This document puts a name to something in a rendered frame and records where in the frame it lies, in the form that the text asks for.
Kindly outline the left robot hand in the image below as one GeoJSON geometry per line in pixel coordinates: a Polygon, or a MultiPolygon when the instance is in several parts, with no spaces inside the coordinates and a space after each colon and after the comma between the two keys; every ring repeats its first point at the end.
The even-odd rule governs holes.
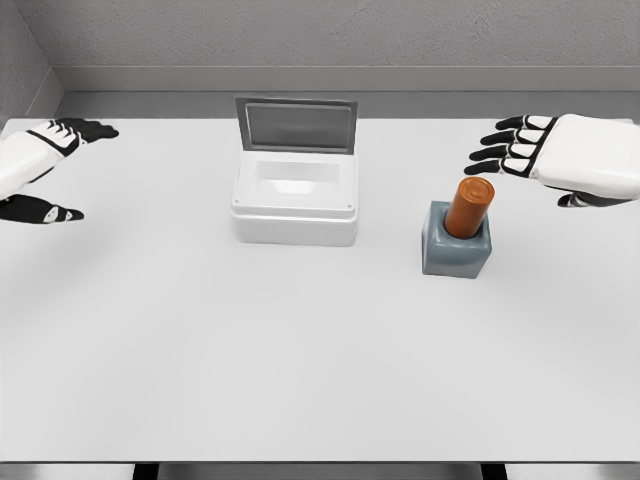
{"type": "Polygon", "coordinates": [[[79,210],[21,190],[83,146],[118,136],[115,127],[97,120],[59,118],[0,139],[0,220],[35,225],[82,220],[79,210]]]}

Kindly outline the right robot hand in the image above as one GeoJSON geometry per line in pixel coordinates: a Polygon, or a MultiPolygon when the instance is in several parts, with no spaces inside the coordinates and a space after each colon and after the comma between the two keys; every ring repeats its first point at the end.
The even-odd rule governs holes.
{"type": "Polygon", "coordinates": [[[503,173],[561,190],[562,208],[640,199],[640,125],[577,114],[498,121],[469,155],[467,175],[503,173]]]}

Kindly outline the orange cylinder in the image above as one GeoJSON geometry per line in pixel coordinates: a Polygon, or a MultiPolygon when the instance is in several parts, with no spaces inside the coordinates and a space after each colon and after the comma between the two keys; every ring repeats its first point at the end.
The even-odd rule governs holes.
{"type": "Polygon", "coordinates": [[[453,237],[469,239],[479,230],[495,196],[493,185],[477,176],[464,178],[458,185],[444,220],[453,237]]]}

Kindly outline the grey square holder block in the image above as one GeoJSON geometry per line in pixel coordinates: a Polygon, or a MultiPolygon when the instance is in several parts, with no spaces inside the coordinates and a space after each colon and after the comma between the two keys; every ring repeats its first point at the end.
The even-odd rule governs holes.
{"type": "Polygon", "coordinates": [[[488,216],[469,239],[451,236],[445,228],[450,203],[432,201],[421,232],[424,275],[475,279],[492,253],[488,216]]]}

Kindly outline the white box with open lid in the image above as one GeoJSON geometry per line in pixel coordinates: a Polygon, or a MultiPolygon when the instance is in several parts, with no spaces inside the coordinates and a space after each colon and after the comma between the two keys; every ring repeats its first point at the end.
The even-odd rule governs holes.
{"type": "Polygon", "coordinates": [[[239,241],[349,247],[358,220],[358,104],[241,96],[231,198],[239,241]]]}

